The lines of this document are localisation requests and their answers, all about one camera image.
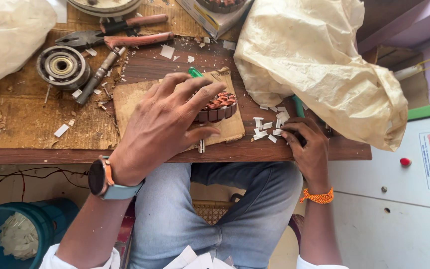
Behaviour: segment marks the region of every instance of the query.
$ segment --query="hand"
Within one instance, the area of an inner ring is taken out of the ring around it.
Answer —
[[[186,73],[168,74],[153,85],[135,107],[124,137],[110,156],[115,183],[138,185],[153,169],[199,140],[220,136],[213,127],[187,130],[206,103],[224,89],[225,83]]]
[[[331,189],[328,180],[328,138],[310,118],[291,118],[281,129],[281,136],[290,145],[310,194],[328,193]],[[306,145],[302,146],[297,137],[306,139]]]

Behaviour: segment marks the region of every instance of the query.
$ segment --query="person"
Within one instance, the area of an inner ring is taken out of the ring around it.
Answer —
[[[310,195],[330,192],[328,139],[307,118],[292,118],[282,126],[281,136],[297,166],[293,162],[165,163],[200,139],[220,135],[214,127],[188,128],[224,89],[225,83],[173,73],[137,104],[107,162],[115,184],[142,186],[135,202],[129,268],[162,269],[187,246],[197,255],[210,252],[221,260],[232,256],[239,269],[266,268],[301,193],[301,174]],[[295,135],[301,135],[306,144],[302,146]],[[208,225],[192,207],[191,181],[247,191],[216,225]],[[47,251],[41,268],[119,268],[119,253],[113,247],[131,200],[90,194],[61,243]],[[298,269],[346,268],[341,266],[329,203],[307,200],[300,253]]]

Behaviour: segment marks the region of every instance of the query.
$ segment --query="smartwatch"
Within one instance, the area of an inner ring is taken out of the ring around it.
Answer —
[[[112,170],[108,156],[99,156],[89,168],[89,189],[91,193],[105,200],[124,200],[138,194],[144,185],[145,179],[137,186],[117,185],[112,180]]]

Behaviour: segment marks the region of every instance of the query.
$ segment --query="plastic bag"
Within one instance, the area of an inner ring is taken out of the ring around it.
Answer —
[[[395,151],[408,102],[392,72],[355,49],[359,0],[257,0],[235,63],[248,93],[266,107],[296,94],[346,138]]]
[[[46,0],[0,0],[0,79],[21,69],[56,19]]]

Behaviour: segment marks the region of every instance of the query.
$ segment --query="teal bucket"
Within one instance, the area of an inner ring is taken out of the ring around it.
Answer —
[[[5,256],[3,247],[0,247],[0,269],[38,269],[47,249],[61,241],[79,209],[65,198],[31,203],[9,202],[0,205],[0,226],[15,212],[21,213],[34,224],[39,237],[38,251],[36,257],[17,260],[13,255]]]

